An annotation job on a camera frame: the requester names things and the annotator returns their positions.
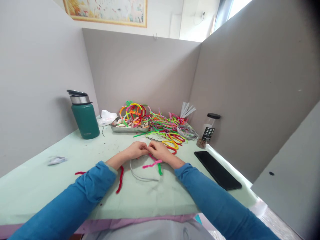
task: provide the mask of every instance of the person's right hand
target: person's right hand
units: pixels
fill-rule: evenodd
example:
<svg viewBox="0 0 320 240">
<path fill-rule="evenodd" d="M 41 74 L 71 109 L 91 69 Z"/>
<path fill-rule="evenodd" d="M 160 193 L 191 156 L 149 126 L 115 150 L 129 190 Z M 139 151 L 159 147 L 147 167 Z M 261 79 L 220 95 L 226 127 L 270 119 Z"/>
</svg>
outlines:
<svg viewBox="0 0 320 240">
<path fill-rule="evenodd" d="M 151 141 L 147 150 L 158 160 L 168 163 L 174 169 L 182 167 L 185 162 L 173 155 L 162 142 Z"/>
</svg>

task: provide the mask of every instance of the painting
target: painting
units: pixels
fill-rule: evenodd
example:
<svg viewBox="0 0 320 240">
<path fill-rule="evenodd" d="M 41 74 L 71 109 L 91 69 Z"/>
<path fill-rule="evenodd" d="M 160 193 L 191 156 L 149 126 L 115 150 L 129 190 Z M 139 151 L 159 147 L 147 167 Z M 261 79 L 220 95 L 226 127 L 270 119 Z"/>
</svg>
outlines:
<svg viewBox="0 0 320 240">
<path fill-rule="evenodd" d="M 147 27 L 147 0 L 63 0 L 74 20 Z"/>
</svg>

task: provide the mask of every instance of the jar label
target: jar label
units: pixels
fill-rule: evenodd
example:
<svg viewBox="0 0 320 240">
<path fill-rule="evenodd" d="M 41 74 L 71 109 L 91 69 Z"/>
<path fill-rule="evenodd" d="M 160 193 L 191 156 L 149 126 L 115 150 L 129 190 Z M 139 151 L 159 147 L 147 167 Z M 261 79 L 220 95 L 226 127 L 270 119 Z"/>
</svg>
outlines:
<svg viewBox="0 0 320 240">
<path fill-rule="evenodd" d="M 206 127 L 206 130 L 204 130 L 204 133 L 203 133 L 203 136 L 202 136 L 202 140 L 210 141 L 214 130 L 215 130 L 215 128 Z"/>
</svg>

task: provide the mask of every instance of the pink pipe cleaner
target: pink pipe cleaner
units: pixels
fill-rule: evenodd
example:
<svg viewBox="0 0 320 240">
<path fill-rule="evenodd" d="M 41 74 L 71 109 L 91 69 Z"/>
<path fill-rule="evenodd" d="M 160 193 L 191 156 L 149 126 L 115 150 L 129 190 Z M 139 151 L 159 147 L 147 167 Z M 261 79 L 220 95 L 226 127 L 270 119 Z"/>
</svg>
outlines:
<svg viewBox="0 0 320 240">
<path fill-rule="evenodd" d="M 151 153 L 149 153 L 149 157 L 151 157 L 153 160 L 157 160 Z"/>
<path fill-rule="evenodd" d="M 162 163 L 162 160 L 157 160 L 153 164 L 142 166 L 142 168 L 144 169 L 144 168 L 147 168 L 147 167 L 153 167 L 154 165 L 156 165 L 158 163 Z"/>
</svg>

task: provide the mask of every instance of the green water bottle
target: green water bottle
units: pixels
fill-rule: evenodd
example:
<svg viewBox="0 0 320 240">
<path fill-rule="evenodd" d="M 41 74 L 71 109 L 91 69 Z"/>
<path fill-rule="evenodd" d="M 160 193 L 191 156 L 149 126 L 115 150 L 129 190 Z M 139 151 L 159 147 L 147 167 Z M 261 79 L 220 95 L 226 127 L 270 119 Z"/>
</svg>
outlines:
<svg viewBox="0 0 320 240">
<path fill-rule="evenodd" d="M 72 102 L 72 112 L 84 139 L 92 139 L 100 134 L 93 105 L 88 94 L 75 90 L 67 90 Z"/>
</svg>

